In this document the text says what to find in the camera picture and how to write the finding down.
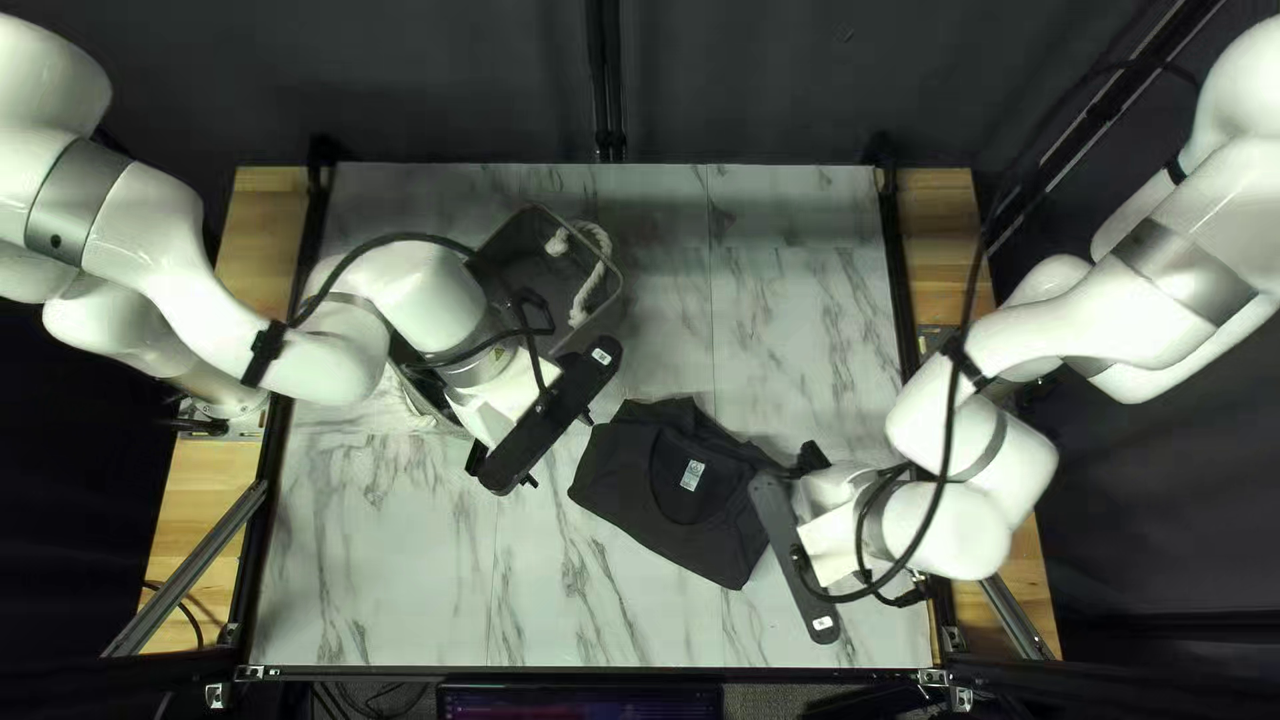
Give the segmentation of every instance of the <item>wooden surface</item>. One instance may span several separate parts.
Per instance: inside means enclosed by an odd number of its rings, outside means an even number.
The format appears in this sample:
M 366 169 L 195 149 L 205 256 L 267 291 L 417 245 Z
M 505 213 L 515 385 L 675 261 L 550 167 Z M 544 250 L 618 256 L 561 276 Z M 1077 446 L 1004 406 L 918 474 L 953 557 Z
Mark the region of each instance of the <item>wooden surface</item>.
M 978 201 L 969 170 L 900 170 L 897 206 L 916 324 L 959 324 L 965 279 L 978 240 Z M 978 277 L 974 318 L 996 307 L 986 265 Z M 1061 659 L 1034 515 L 1014 533 L 1012 550 L 1000 575 L 1053 648 L 1053 655 Z M 978 583 L 955 582 L 952 588 L 956 619 L 969 650 L 1016 657 Z
M 236 297 L 266 316 L 283 320 L 287 314 L 306 208 L 306 176 L 300 168 L 246 168 L 236 173 L 214 272 Z M 257 442 L 178 441 L 151 542 L 148 580 L 164 582 L 253 482 L 261 448 Z M 212 615 L 188 603 L 206 644 L 218 639 L 227 621 L 239 548 L 237 534 L 189 593 Z M 150 597 L 151 592 L 145 591 L 140 603 Z M 174 610 L 143 652 L 195 647 L 191 624 Z
M 973 178 L 964 169 L 901 170 L 899 209 L 911 302 L 916 323 L 956 324 L 978 229 Z M 232 292 L 265 315 L 283 319 L 306 213 L 306 177 L 300 168 L 242 168 L 236 174 L 218 256 L 216 273 Z M 977 314 L 995 307 L 986 268 Z M 257 468 L 257 443 L 182 441 L 174 448 L 147 578 L 164 580 L 221 514 L 248 487 Z M 236 583 L 239 538 L 196 584 L 192 596 L 218 621 L 202 619 L 206 642 L 225 621 Z M 1009 589 L 1061 657 L 1050 603 L 1039 534 L 1032 518 L 1014 537 L 1001 569 Z M 142 594 L 145 601 L 148 592 Z M 974 651 L 1015 656 L 977 583 L 955 583 L 956 615 Z M 197 618 L 201 611 L 192 607 Z M 195 647 L 187 620 L 177 611 L 145 652 Z

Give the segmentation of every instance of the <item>black strap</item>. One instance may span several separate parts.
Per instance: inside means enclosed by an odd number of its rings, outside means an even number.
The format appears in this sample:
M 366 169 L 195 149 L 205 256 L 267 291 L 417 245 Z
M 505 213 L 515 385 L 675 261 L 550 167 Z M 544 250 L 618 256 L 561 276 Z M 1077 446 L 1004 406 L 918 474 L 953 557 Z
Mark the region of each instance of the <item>black strap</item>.
M 253 351 L 253 357 L 250 359 L 248 366 L 244 368 L 244 374 L 241 375 L 242 386 L 256 388 L 257 383 L 262 382 L 266 369 L 280 356 L 280 351 L 284 350 L 284 333 L 288 329 L 289 325 L 279 320 L 271 320 L 271 324 L 265 331 L 257 332 L 257 336 L 253 337 L 253 345 L 250 346 L 250 350 Z
M 964 377 L 969 378 L 969 382 L 975 389 L 982 389 L 991 383 L 991 378 L 982 374 L 978 365 L 969 357 L 969 354 L 964 351 L 964 342 L 960 340 L 960 333 L 951 333 L 947 340 L 942 341 L 942 347 L 938 352 L 946 355 L 955 363 Z
M 1174 184 L 1183 184 L 1183 181 L 1187 179 L 1187 173 L 1183 172 L 1183 165 L 1178 161 L 1176 154 L 1165 163 L 1165 172 L 1169 173 L 1169 179 L 1174 181 Z

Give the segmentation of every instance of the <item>black t-shirt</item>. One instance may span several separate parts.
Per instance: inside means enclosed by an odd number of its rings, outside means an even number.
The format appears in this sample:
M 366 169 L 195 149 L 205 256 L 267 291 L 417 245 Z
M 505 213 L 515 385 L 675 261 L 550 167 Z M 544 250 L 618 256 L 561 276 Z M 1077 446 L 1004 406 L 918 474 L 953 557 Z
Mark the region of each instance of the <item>black t-shirt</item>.
M 796 474 L 692 398 L 627 400 L 593 428 L 568 496 L 667 560 L 741 589 L 769 542 L 746 493 L 760 470 Z

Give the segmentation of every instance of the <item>black clamp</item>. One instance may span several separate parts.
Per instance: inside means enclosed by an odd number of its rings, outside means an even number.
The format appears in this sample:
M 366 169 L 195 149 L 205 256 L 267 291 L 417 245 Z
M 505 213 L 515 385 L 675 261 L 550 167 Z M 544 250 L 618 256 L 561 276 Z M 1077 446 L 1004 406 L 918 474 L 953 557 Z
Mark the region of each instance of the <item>black clamp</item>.
M 1174 184 L 1183 184 L 1183 181 L 1187 179 L 1187 170 L 1183 170 L 1183 164 L 1178 161 L 1176 152 L 1165 163 L 1165 172 L 1169 173 L 1169 179 Z
M 253 337 L 253 345 L 250 346 L 250 350 L 253 351 L 253 357 L 250 359 L 248 366 L 244 368 L 244 374 L 241 375 L 242 386 L 256 388 L 257 383 L 262 382 L 266 369 L 280 356 L 280 351 L 284 350 L 284 333 L 288 329 L 289 325 L 279 320 L 271 320 L 271 324 L 265 331 L 257 332 L 257 336 Z
M 942 341 L 942 347 L 938 352 L 946 355 L 951 361 L 960 368 L 964 377 L 969 379 L 975 391 L 979 391 L 988 384 L 991 384 L 991 378 L 982 374 L 978 365 L 969 357 L 969 354 L 964 351 L 964 341 L 960 338 L 961 333 L 951 333 L 947 340 Z
M 827 460 L 827 455 L 822 452 L 818 443 L 810 439 L 800 446 L 800 452 L 796 454 L 796 464 L 787 468 L 786 475 L 792 479 L 803 478 L 814 470 L 826 470 L 827 468 L 831 468 L 831 460 Z

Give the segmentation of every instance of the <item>metal bracket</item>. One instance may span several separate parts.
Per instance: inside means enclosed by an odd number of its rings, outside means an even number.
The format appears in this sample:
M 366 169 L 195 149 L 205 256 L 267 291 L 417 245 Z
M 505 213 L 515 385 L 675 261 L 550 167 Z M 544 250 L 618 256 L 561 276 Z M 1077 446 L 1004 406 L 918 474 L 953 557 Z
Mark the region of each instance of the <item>metal bracket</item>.
M 264 665 L 237 665 L 233 679 L 237 683 L 252 683 L 256 680 L 265 680 L 268 678 L 278 678 L 279 675 L 279 667 L 266 667 Z
M 922 688 L 946 688 L 951 684 L 951 679 L 946 670 L 920 667 L 915 671 L 915 684 Z
M 237 641 L 239 641 L 239 623 L 227 623 L 223 625 L 223 629 L 218 632 L 218 644 L 234 646 Z
M 209 710 L 227 710 L 232 697 L 232 688 L 228 683 L 209 683 L 205 685 L 205 707 Z
M 938 641 L 942 642 L 943 655 L 951 652 L 969 652 L 969 643 L 964 641 L 964 634 L 956 625 L 940 625 L 942 634 L 938 635 Z
M 969 712 L 973 710 L 973 689 L 964 685 L 952 684 L 955 675 L 946 670 L 922 667 L 915 671 L 915 684 L 922 688 L 945 688 L 947 691 L 947 705 L 951 712 Z
M 969 712 L 973 710 L 973 691 L 951 685 L 947 700 L 951 701 L 951 712 Z

